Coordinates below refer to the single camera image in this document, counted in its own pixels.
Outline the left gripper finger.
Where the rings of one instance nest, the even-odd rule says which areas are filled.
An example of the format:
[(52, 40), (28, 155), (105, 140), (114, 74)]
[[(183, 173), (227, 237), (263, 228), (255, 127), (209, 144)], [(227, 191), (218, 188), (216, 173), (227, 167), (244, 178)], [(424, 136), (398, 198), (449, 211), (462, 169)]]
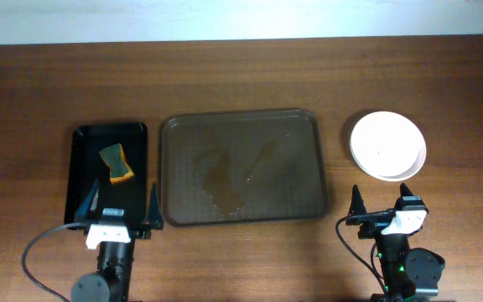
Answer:
[(99, 193), (99, 179), (95, 179), (86, 198), (79, 204), (74, 213), (74, 222), (84, 221), (91, 211), (96, 209), (98, 193)]
[(152, 185), (146, 222), (149, 224), (151, 230), (164, 229), (164, 219), (158, 202), (158, 187), (156, 183)]

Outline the green and orange sponge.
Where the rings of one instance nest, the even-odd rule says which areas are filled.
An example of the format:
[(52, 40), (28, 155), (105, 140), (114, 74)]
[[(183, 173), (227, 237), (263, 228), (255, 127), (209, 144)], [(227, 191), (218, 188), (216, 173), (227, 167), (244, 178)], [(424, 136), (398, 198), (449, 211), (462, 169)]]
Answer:
[(109, 169), (109, 180), (112, 185), (130, 180), (134, 176), (134, 172), (127, 162), (120, 143), (101, 149), (99, 154)]

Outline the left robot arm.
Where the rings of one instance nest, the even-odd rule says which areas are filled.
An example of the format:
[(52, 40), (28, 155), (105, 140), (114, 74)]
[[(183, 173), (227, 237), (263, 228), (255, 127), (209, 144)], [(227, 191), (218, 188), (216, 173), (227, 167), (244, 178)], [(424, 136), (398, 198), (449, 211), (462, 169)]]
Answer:
[(89, 215), (99, 201), (99, 181), (75, 212), (75, 221), (86, 224), (86, 246), (98, 249), (94, 273), (80, 277), (70, 291), (71, 302), (127, 301), (129, 296), (134, 249), (137, 240), (149, 240), (153, 231), (164, 228), (158, 204), (158, 188), (152, 186), (148, 214), (140, 224), (129, 226), (122, 220), (125, 210), (104, 208), (97, 219)]

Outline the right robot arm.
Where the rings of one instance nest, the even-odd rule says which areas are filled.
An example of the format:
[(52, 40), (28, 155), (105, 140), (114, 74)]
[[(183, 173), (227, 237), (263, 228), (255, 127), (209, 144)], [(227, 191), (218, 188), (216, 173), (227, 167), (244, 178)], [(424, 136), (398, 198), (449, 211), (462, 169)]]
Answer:
[(382, 288), (371, 301), (429, 301), (439, 293), (438, 282), (445, 268), (445, 260), (428, 249), (409, 245), (409, 238), (421, 231), (428, 208), (421, 197), (400, 184), (400, 196), (394, 207), (369, 212), (357, 185), (352, 187), (348, 215), (341, 218), (347, 226), (358, 226), (358, 237), (371, 239), (371, 261), (360, 260), (376, 277)]

